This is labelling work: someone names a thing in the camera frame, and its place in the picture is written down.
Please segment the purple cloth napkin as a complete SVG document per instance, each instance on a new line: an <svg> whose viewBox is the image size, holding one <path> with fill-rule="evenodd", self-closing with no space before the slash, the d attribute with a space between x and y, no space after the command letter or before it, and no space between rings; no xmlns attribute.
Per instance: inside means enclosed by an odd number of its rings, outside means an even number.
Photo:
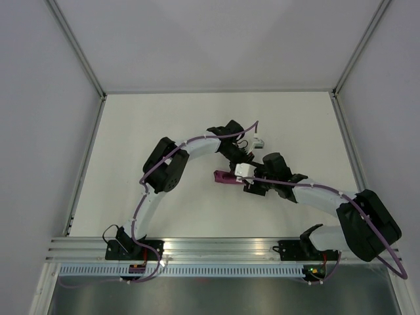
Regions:
<svg viewBox="0 0 420 315"><path fill-rule="evenodd" d="M239 180L234 173L228 171L216 170L213 175L215 182L220 184L244 185L243 181Z"/></svg>

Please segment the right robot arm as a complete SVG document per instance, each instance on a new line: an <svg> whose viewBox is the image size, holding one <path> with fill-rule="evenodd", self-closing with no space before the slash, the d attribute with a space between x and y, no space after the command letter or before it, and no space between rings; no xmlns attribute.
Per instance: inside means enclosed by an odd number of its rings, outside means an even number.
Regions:
<svg viewBox="0 0 420 315"><path fill-rule="evenodd" d="M293 173L283 156L268 154L262 163L241 163L234 174L244 190L264 196L269 190L293 203L311 206L335 217L337 226L316 224L299 237L299 250L307 259L326 251L351 251L370 262L397 242L402 231L379 196L372 190L341 192Z"/></svg>

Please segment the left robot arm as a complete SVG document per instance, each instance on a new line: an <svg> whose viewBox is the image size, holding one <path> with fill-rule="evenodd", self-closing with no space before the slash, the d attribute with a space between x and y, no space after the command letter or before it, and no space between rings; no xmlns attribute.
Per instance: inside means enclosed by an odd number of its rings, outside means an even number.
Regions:
<svg viewBox="0 0 420 315"><path fill-rule="evenodd" d="M160 201L181 180L186 164L207 154L222 154L231 163L249 161L253 154L238 147L238 141L249 131L258 130L258 122L244 129L234 120L226 126L211 127L202 135L173 141L163 137L142 170L139 184L144 191L127 223L117 229L115 238L107 242L107 261L159 261L162 246L148 244L146 235L149 223Z"/></svg>

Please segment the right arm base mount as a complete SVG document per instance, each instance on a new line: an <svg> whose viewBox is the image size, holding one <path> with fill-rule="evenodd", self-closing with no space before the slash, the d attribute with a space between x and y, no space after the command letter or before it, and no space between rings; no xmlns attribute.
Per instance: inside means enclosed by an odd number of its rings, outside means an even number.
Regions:
<svg viewBox="0 0 420 315"><path fill-rule="evenodd" d="M304 279L323 280L327 276L327 264L336 263L339 253L334 250L318 251L312 245L304 245L300 240L279 240L272 250L280 255L280 260L289 262L314 262L303 268Z"/></svg>

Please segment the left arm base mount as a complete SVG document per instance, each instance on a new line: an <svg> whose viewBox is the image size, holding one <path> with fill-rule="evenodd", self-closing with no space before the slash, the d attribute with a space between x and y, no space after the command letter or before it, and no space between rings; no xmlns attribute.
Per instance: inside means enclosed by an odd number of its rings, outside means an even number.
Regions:
<svg viewBox="0 0 420 315"><path fill-rule="evenodd" d="M140 239L138 245L132 239L109 240L106 242L106 261L140 261L137 268L145 267L148 262L156 263L164 252L163 240Z"/></svg>

